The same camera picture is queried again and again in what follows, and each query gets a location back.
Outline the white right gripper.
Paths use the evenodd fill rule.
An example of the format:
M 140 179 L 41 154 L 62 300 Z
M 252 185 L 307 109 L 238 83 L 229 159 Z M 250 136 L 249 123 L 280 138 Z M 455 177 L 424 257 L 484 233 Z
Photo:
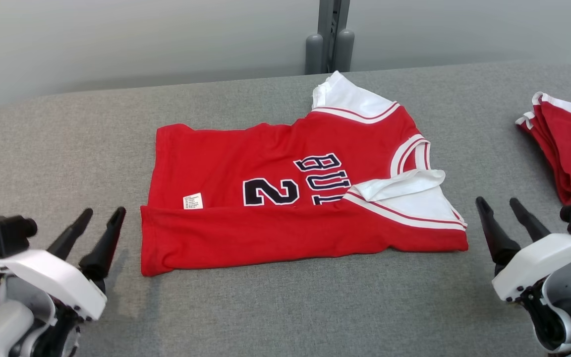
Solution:
M 501 228 L 494 217 L 494 210 L 483 197 L 477 197 L 475 205 L 492 262 L 496 266 L 505 266 L 492 280 L 494 290 L 501 300 L 513 301 L 521 294 L 519 287 L 532 287 L 571 263 L 571 235 L 551 234 L 516 197 L 510 199 L 510 208 L 533 241 L 522 249 Z

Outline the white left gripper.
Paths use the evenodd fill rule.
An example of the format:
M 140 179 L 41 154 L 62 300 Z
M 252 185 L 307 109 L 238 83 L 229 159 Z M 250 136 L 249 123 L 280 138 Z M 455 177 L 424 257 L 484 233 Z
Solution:
M 125 214 L 123 206 L 115 210 L 95 247 L 79 261 L 81 271 L 64 260 L 91 221 L 91 208 L 84 209 L 46 251 L 28 249 L 0 258 L 0 273 L 14 274 L 65 305 L 78 307 L 82 318 L 97 321 L 105 310 L 107 297 L 92 281 L 104 280 L 109 274 Z

